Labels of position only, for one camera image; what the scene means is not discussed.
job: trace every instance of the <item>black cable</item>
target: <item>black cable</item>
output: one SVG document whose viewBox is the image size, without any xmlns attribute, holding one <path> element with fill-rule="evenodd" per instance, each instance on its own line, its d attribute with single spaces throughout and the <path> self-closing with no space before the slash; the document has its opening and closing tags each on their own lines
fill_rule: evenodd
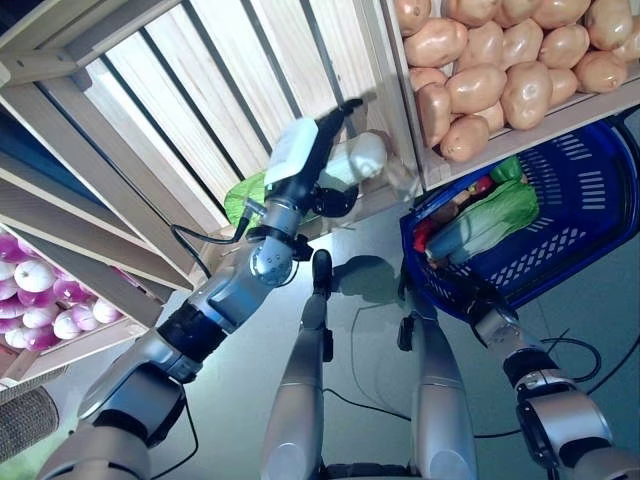
<svg viewBox="0 0 640 480">
<path fill-rule="evenodd" d="M 287 285 L 289 285 L 291 282 L 293 282 L 293 279 L 296 278 L 296 275 L 298 274 L 298 269 L 300 268 L 300 262 L 296 262 L 296 269 L 293 271 L 293 275 L 291 275 L 291 278 L 289 278 L 289 280 L 287 280 L 286 282 L 284 282 L 282 285 L 278 285 L 276 288 L 282 288 L 282 287 L 286 287 Z"/>
<path fill-rule="evenodd" d="M 547 480 L 560 480 L 560 473 L 556 468 L 547 468 Z"/>
<path fill-rule="evenodd" d="M 189 460 L 191 460 L 193 458 L 193 456 L 198 453 L 198 449 L 200 448 L 200 441 L 198 440 L 198 434 L 196 433 L 196 427 L 193 424 L 193 417 L 191 416 L 191 409 L 189 408 L 189 401 L 187 399 L 187 395 L 184 391 L 184 387 L 182 387 L 182 392 L 184 393 L 184 406 L 185 409 L 187 410 L 187 418 L 189 419 L 189 426 L 191 427 L 191 433 L 193 435 L 193 442 L 195 444 L 195 446 L 193 447 L 193 451 L 187 455 L 186 457 L 184 457 L 182 460 L 180 460 L 178 463 L 176 463 L 175 465 L 173 465 L 172 467 L 167 468 L 166 470 L 164 470 L 163 472 L 154 475 L 153 477 L 151 477 L 151 480 L 156 480 L 160 477 L 164 477 L 167 473 L 173 472 L 176 468 L 181 467 L 182 465 L 184 465 L 185 463 L 187 463 Z"/>
<path fill-rule="evenodd" d="M 562 343 L 568 343 L 568 344 L 572 344 L 572 345 L 578 345 L 580 347 L 584 347 L 587 350 L 589 350 L 589 352 L 591 352 L 591 354 L 593 355 L 593 360 L 594 360 L 594 365 L 593 368 L 591 369 L 591 371 L 589 373 L 587 373 L 586 375 L 583 375 L 581 377 L 574 377 L 573 381 L 576 383 L 583 383 L 583 382 L 587 382 L 589 380 L 594 379 L 598 373 L 600 373 L 600 370 L 602 369 L 602 355 L 600 355 L 600 352 L 598 351 L 598 349 L 596 347 L 594 347 L 593 345 L 591 345 L 590 343 L 584 342 L 582 340 L 578 340 L 576 338 L 546 338 L 544 340 L 542 340 L 542 343 L 551 343 L 553 341 L 557 341 L 557 342 L 562 342 Z"/>
<path fill-rule="evenodd" d="M 625 363 L 627 363 L 627 360 L 629 360 L 629 357 L 631 357 L 635 349 L 638 348 L 638 345 L 640 345 L 640 335 L 636 337 L 636 341 L 633 342 L 633 345 L 631 345 L 631 348 L 629 349 L 629 351 L 624 355 L 624 357 L 622 357 L 622 359 L 618 362 L 618 364 L 615 367 L 613 367 L 609 373 L 607 373 L 604 377 L 602 377 L 602 379 L 598 383 L 596 383 L 593 387 L 591 387 L 587 391 L 587 395 L 591 395 L 593 392 L 595 392 L 601 386 L 607 383 L 607 381 L 611 377 L 613 377 L 618 372 L 618 370 L 620 370 L 624 366 Z"/>
<path fill-rule="evenodd" d="M 407 422 L 411 421 L 410 417 L 407 417 L 406 415 L 402 415 L 400 413 L 390 412 L 389 410 L 385 410 L 384 408 L 378 408 L 378 407 L 374 407 L 372 405 L 365 405 L 363 403 L 352 402 L 351 400 L 348 400 L 348 399 L 344 398 L 342 395 L 340 395 L 338 392 L 336 392 L 335 390 L 333 390 L 331 388 L 323 388 L 322 389 L 322 393 L 325 393 L 325 392 L 329 392 L 332 395 L 335 395 L 340 400 L 342 400 L 345 403 L 348 403 L 349 405 L 353 405 L 355 407 L 360 407 L 360 408 L 366 408 L 367 410 L 373 410 L 375 412 L 386 413 L 387 415 L 393 415 L 394 417 L 397 417 L 397 418 L 399 418 L 401 420 L 406 420 Z"/>
</svg>

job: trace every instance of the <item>purple onion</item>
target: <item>purple onion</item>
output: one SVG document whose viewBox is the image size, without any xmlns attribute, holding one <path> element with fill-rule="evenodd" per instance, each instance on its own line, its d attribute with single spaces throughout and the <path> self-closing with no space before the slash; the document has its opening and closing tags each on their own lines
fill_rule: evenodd
<svg viewBox="0 0 640 480">
<path fill-rule="evenodd" d="M 56 294 L 53 287 L 48 288 L 44 292 L 27 292 L 18 288 L 18 299 L 25 307 L 48 307 L 56 301 Z"/>
<path fill-rule="evenodd" d="M 22 318 L 0 318 L 0 333 L 7 333 L 22 326 Z"/>
<path fill-rule="evenodd" d="M 92 303 L 78 303 L 71 308 L 71 319 L 78 328 L 88 332 L 98 328 L 98 321 L 93 316 L 91 310 L 93 309 Z"/>
<path fill-rule="evenodd" d="M 58 300 L 70 303 L 85 302 L 91 296 L 80 288 L 78 282 L 60 279 L 54 282 L 53 292 Z"/>
<path fill-rule="evenodd" d="M 25 306 L 20 303 L 17 295 L 0 302 L 0 318 L 16 318 L 25 310 Z"/>
<path fill-rule="evenodd" d="M 56 276 L 56 278 L 65 280 L 67 282 L 75 282 L 76 280 L 72 275 L 69 275 L 64 270 L 60 270 L 58 267 L 53 267 L 53 274 Z"/>
<path fill-rule="evenodd" d="M 0 260 L 8 263 L 20 263 L 29 259 L 29 255 L 20 250 L 18 240 L 9 233 L 0 233 Z"/>
<path fill-rule="evenodd" d="M 36 252 L 33 248 L 31 248 L 31 245 L 20 238 L 18 239 L 18 248 L 22 250 L 22 253 L 31 258 L 40 258 L 38 252 Z"/>
<path fill-rule="evenodd" d="M 60 339 L 53 334 L 53 327 L 47 325 L 40 328 L 28 328 L 24 334 L 27 341 L 27 350 L 32 352 L 41 352 L 47 348 L 53 347 Z"/>
<path fill-rule="evenodd" d="M 0 301 L 13 297 L 17 291 L 18 285 L 13 277 L 0 280 Z"/>
</svg>

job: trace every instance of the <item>blue plastic basket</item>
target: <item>blue plastic basket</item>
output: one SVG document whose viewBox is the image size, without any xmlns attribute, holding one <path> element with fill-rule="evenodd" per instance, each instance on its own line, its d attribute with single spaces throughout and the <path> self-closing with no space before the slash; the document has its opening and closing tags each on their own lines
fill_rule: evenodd
<svg viewBox="0 0 640 480">
<path fill-rule="evenodd" d="M 495 165 L 449 184 L 403 217 L 405 267 L 426 299 L 454 317 L 473 320 L 483 309 L 475 307 L 467 284 L 481 279 L 518 308 L 633 237 L 640 212 L 638 146 L 624 127 L 620 133 L 626 142 L 610 123 L 599 121 L 518 154 L 540 215 L 462 265 L 430 268 L 413 249 L 413 230 Z"/>
</svg>

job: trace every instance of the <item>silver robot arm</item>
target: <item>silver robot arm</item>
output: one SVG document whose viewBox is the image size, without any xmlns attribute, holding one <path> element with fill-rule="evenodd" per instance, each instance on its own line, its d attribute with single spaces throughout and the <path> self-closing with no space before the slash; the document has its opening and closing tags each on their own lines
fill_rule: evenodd
<svg viewBox="0 0 640 480">
<path fill-rule="evenodd" d="M 496 307 L 474 328 L 515 390 L 518 420 L 536 463 L 562 468 L 575 480 L 640 479 L 640 457 L 614 446 L 598 406 L 520 326 L 514 312 Z"/>
<path fill-rule="evenodd" d="M 294 259 L 310 259 L 306 238 L 297 235 L 302 217 L 310 209 L 341 216 L 353 207 L 357 187 L 336 192 L 317 181 L 344 119 L 361 104 L 350 100 L 317 122 L 301 119 L 285 131 L 265 179 L 262 221 L 247 232 L 248 245 L 94 383 L 80 406 L 77 431 L 47 460 L 39 479 L 150 478 L 148 448 L 164 440 L 180 416 L 182 385 L 195 380 L 204 359 L 286 281 Z"/>
</svg>

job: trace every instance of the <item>wooden crate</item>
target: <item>wooden crate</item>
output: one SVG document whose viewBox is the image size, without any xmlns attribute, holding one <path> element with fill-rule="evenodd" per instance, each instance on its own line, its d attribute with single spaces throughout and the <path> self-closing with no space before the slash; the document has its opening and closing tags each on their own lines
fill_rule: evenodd
<svg viewBox="0 0 640 480">
<path fill-rule="evenodd" d="M 432 16 L 439 16 L 440 0 L 432 0 Z M 612 115 L 640 103 L 640 64 L 630 66 L 624 85 L 604 95 L 577 94 L 565 104 L 552 109 L 545 120 L 528 131 L 503 129 L 492 136 L 488 147 L 466 163 L 449 163 L 422 144 L 420 123 L 414 94 L 409 80 L 409 69 L 394 9 L 393 0 L 357 1 L 364 29 L 371 36 L 369 51 L 372 61 L 380 66 L 378 82 L 397 79 L 416 159 L 420 165 L 424 185 L 431 190 L 456 178 L 495 163 L 503 158 L 538 145 L 575 128 Z M 635 15 L 640 13 L 640 1 L 632 0 Z"/>
<path fill-rule="evenodd" d="M 112 303 L 125 316 L 114 323 L 65 340 L 44 352 L 23 350 L 11 359 L 0 356 L 0 385 L 12 387 L 63 365 L 77 361 L 118 343 L 138 337 L 155 325 L 162 303 L 142 293 L 107 265 L 30 235 L 2 225 L 14 236 L 27 242 L 50 264 L 65 270 L 95 295 Z M 8 346 L 2 340 L 0 347 Z"/>
</svg>

